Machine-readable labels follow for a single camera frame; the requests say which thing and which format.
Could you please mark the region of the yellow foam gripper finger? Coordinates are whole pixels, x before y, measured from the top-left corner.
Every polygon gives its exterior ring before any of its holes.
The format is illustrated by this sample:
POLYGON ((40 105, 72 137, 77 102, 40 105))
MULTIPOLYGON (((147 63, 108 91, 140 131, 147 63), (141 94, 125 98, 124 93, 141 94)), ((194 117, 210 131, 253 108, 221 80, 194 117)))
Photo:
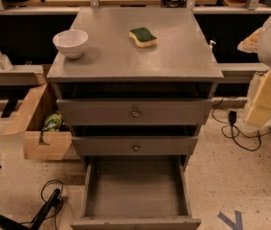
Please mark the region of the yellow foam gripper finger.
POLYGON ((260 32, 261 28, 258 28, 244 40, 240 41, 237 46, 237 49, 241 52, 248 54, 256 53, 259 48, 260 32))
POLYGON ((250 127, 263 127, 271 118, 271 70, 252 78, 247 98, 244 123, 250 127))

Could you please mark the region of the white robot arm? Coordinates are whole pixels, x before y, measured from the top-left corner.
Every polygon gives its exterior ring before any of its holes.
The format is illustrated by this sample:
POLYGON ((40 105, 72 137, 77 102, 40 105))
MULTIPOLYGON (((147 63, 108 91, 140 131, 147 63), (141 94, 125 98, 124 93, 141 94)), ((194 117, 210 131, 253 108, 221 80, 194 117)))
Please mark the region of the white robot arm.
POLYGON ((256 73, 251 79, 242 112, 243 127, 258 130, 271 118, 271 15, 237 48, 241 52, 257 53, 259 62, 269 67, 264 74, 256 73))

